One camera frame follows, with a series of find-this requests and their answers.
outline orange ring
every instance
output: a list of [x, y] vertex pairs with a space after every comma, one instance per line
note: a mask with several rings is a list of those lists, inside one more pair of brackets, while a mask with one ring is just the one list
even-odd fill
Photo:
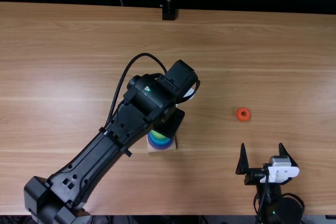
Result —
[[236, 112], [236, 116], [241, 122], [247, 122], [251, 118], [251, 112], [248, 108], [239, 108]]

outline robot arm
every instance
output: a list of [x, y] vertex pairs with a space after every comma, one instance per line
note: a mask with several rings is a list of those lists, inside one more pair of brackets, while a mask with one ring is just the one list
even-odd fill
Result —
[[122, 154], [152, 129], [172, 136], [184, 112], [176, 104], [199, 80], [194, 70], [177, 61], [165, 74], [135, 76], [105, 127], [65, 167], [48, 179], [33, 177], [24, 188], [25, 207], [42, 224], [83, 224], [90, 194]]
[[236, 174], [245, 174], [245, 185], [257, 187], [254, 199], [254, 206], [257, 198], [259, 200], [256, 224], [299, 224], [304, 202], [295, 194], [281, 192], [281, 185], [296, 177], [299, 167], [282, 143], [279, 144], [279, 156], [272, 156], [263, 168], [249, 168], [246, 149], [242, 144]]

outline white object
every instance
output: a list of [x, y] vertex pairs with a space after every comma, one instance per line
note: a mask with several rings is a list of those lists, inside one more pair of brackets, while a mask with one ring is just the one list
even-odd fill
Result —
[[[186, 92], [186, 94], [185, 94], [183, 97], [187, 97], [187, 96], [191, 95], [193, 92], [194, 92], [194, 89], [193, 89], [193, 88], [190, 88], [189, 91]], [[194, 96], [195, 96], [195, 94], [194, 94], [192, 97], [190, 97], [190, 98], [188, 99], [188, 101], [191, 100], [191, 99], [193, 99]]]
[[[282, 183], [288, 178], [294, 178], [299, 175], [299, 168], [295, 166], [269, 166], [268, 182]], [[266, 176], [260, 180], [260, 183], [266, 182]]]

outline wooden table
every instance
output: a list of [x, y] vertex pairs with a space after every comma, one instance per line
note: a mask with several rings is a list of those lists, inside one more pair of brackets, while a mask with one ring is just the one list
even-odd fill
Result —
[[[336, 214], [336, 16], [0, 3], [0, 215], [27, 214], [23, 187], [68, 163], [105, 122], [128, 61], [183, 59], [201, 87], [181, 109], [176, 152], [145, 139], [92, 193], [94, 215], [252, 215], [240, 144], [260, 167], [283, 142], [301, 172], [283, 186], [306, 214]], [[139, 60], [127, 76], [160, 68]], [[246, 106], [250, 122], [237, 121]]]

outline blue ring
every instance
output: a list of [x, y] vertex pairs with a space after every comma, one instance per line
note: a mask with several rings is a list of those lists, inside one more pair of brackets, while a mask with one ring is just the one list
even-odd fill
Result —
[[149, 133], [149, 136], [150, 136], [152, 142], [157, 146], [164, 146], [171, 141], [171, 139], [169, 139], [167, 137], [159, 140], [159, 139], [155, 138], [151, 132]]

